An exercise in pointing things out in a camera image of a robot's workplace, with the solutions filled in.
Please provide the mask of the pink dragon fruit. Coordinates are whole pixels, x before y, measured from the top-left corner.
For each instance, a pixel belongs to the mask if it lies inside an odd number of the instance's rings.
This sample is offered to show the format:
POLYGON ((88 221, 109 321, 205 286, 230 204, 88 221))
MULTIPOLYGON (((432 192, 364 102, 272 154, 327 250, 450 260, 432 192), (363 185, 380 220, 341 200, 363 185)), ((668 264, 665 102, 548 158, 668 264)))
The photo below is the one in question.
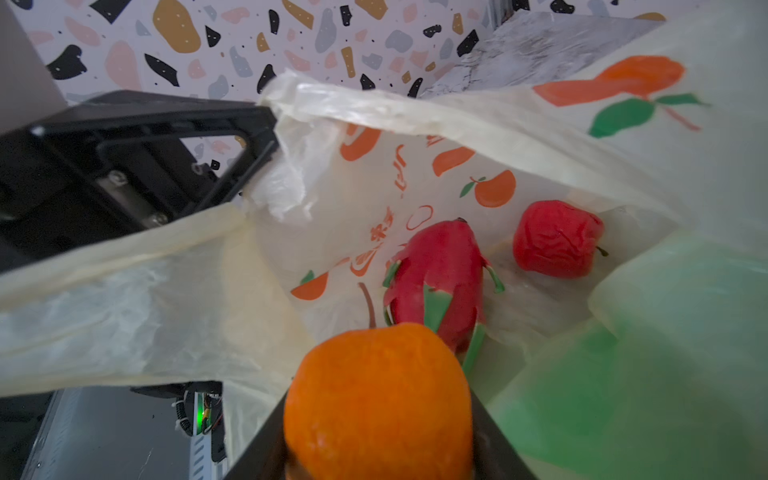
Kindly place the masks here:
POLYGON ((471 372, 485 339, 483 279, 497 293, 505 286, 482 255, 466 220, 442 221, 414 235, 393 258, 383 286, 389 326, 422 324, 471 372))

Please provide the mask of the orange tangerine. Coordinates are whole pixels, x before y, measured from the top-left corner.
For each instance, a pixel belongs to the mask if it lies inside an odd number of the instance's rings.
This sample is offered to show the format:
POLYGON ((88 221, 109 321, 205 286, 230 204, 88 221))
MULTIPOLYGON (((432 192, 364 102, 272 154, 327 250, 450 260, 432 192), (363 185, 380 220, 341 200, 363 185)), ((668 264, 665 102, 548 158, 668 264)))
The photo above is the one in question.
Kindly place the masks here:
POLYGON ((314 347, 288 389, 290 479, 469 479, 473 419, 453 352, 413 323, 314 347))

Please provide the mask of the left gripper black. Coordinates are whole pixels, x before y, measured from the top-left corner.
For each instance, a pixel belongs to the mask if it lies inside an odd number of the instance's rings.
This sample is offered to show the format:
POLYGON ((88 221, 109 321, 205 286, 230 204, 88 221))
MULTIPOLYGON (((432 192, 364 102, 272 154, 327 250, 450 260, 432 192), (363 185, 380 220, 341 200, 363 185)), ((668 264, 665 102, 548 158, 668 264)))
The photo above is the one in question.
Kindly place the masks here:
POLYGON ((1 270, 227 203, 278 147, 253 103, 114 91, 1 137, 1 270), (216 173, 187 139, 245 145, 216 173))

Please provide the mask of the red apple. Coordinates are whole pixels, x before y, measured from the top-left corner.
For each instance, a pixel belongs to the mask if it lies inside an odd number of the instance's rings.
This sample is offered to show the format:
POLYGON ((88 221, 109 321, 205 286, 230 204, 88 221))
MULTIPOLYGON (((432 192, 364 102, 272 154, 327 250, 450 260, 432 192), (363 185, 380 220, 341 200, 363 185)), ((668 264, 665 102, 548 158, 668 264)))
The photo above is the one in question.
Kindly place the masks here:
POLYGON ((589 275, 605 231, 596 215, 559 200, 539 201, 523 213, 513 256, 524 271, 559 279, 589 275))

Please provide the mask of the cream plastic bag orange print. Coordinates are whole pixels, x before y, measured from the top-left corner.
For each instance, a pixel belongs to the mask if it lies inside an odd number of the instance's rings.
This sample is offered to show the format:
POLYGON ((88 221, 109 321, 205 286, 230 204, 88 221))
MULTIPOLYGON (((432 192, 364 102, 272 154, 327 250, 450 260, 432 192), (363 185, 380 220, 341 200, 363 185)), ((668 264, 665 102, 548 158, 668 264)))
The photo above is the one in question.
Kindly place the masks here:
POLYGON ((307 335, 368 319, 341 267, 465 218, 489 408, 545 478, 767 475, 767 5, 711 5, 547 85, 431 100, 299 73, 265 90, 250 208, 1 280, 1 392, 228 380, 250 440, 307 335))

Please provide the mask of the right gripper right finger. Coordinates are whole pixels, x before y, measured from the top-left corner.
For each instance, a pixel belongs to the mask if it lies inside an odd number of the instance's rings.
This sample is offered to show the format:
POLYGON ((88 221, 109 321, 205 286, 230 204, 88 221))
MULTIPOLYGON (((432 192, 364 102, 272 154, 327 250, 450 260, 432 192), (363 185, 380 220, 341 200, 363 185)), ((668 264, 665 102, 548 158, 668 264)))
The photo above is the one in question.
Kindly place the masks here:
POLYGON ((473 478, 537 480, 506 439, 477 395, 470 391, 473 421, 473 478))

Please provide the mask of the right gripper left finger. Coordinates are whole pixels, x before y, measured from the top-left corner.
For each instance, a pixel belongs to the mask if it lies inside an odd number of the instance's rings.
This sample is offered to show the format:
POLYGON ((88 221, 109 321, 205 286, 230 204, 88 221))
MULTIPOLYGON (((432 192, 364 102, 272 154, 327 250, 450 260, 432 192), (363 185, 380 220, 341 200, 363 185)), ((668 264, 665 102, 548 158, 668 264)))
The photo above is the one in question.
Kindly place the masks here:
POLYGON ((286 480, 289 460, 284 436, 287 394, 278 402, 245 452, 227 471, 224 480, 286 480))

